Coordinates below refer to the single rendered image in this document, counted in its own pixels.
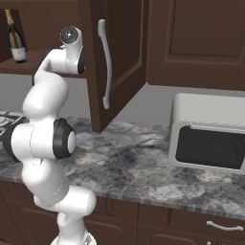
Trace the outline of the white microwave oven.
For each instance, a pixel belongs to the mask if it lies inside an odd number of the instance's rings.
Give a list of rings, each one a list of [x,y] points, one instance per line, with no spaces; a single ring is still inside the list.
[[[245,98],[175,95],[168,160],[178,167],[245,175]]]

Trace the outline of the black hob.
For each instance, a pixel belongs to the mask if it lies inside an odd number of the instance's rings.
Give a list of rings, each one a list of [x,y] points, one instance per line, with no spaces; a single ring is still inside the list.
[[[0,110],[0,142],[11,153],[11,133],[21,123],[28,120],[23,113]]]

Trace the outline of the brown open wall cabinet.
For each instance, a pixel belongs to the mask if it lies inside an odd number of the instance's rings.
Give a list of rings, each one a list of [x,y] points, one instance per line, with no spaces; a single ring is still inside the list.
[[[0,8],[18,9],[28,47],[28,61],[0,62],[1,74],[32,75],[43,54],[62,43],[60,31],[75,26],[81,31],[83,0],[0,0]]]

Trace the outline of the brown base cupboard door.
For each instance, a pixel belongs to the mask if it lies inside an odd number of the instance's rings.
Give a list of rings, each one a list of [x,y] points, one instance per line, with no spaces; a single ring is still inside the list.
[[[97,245],[137,245],[137,226],[128,222],[86,220],[85,225]]]
[[[39,208],[24,184],[0,181],[0,194],[26,245],[50,245],[58,235],[56,213]]]
[[[139,225],[137,245],[245,245],[245,241]]]

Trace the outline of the brown closed cabinet door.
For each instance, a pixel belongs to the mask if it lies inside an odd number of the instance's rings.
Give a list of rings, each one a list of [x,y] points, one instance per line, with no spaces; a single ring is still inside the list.
[[[150,0],[147,81],[245,91],[245,0]]]

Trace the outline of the dark wine bottle white label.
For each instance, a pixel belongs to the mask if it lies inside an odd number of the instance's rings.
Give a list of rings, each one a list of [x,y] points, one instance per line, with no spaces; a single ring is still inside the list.
[[[11,49],[11,54],[16,63],[25,62],[27,60],[24,41],[16,29],[14,21],[11,17],[11,11],[5,10],[8,23],[8,39]]]

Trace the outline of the brown drawer front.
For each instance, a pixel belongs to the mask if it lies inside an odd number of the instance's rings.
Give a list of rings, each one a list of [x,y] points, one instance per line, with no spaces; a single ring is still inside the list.
[[[93,215],[136,223],[138,219],[138,204],[135,202],[98,196],[97,205],[93,211]]]
[[[212,221],[215,224],[224,227],[241,226],[244,228],[244,231],[243,232],[222,231],[214,227],[207,226],[206,225],[207,221]],[[201,233],[223,235],[223,236],[228,236],[233,238],[245,239],[245,220],[221,217],[221,216],[210,215],[210,214],[203,214],[198,212],[172,210],[169,225],[184,230],[193,230]]]

